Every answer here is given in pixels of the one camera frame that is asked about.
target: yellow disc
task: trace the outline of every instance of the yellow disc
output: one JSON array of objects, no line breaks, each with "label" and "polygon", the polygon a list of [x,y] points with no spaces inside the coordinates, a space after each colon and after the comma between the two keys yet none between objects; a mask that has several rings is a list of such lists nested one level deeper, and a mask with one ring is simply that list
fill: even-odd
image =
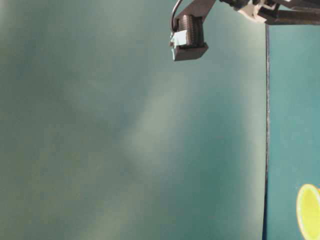
[{"label": "yellow disc", "polygon": [[296,217],[305,240],[320,240],[320,191],[303,185],[296,199]]}]

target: robotic arm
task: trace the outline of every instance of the robotic arm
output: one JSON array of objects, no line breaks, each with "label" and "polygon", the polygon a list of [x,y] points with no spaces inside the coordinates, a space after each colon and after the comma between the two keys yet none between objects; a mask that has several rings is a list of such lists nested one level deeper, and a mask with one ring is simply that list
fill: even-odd
[{"label": "robotic arm", "polygon": [[[170,21],[173,60],[200,58],[208,49],[203,23],[216,0],[193,0],[176,17],[182,0],[175,4]],[[320,0],[220,0],[247,19],[267,25],[320,25]],[[279,10],[280,6],[292,10]]]}]

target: teal panel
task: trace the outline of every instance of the teal panel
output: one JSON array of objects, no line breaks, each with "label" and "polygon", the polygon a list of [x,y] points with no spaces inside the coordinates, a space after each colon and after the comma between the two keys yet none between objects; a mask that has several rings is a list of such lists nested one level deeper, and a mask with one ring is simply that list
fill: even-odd
[{"label": "teal panel", "polygon": [[173,5],[0,0],[1,239],[261,237],[265,28],[217,2],[173,63]]},{"label": "teal panel", "polygon": [[296,198],[320,186],[320,28],[270,27],[270,148],[267,239],[303,239]]}]

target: teal backdrop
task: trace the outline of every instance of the teal backdrop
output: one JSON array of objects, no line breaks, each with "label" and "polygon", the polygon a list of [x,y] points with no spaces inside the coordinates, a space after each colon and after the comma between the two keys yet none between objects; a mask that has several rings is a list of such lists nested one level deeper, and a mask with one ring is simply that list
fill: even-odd
[{"label": "teal backdrop", "polygon": [[302,240],[296,199],[320,188],[320,27],[271,26],[268,240]]}]

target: white mount part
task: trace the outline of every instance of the white mount part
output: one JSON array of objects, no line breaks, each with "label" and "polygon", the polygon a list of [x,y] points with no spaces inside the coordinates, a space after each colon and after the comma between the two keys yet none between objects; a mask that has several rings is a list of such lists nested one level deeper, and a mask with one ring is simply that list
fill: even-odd
[{"label": "white mount part", "polygon": [[244,15],[247,19],[255,23],[264,23],[266,19],[258,15],[262,7],[274,10],[276,5],[273,5],[272,7],[265,5],[265,0],[261,0],[257,5],[253,5],[252,0],[250,0],[246,6],[238,10],[238,13]]}]

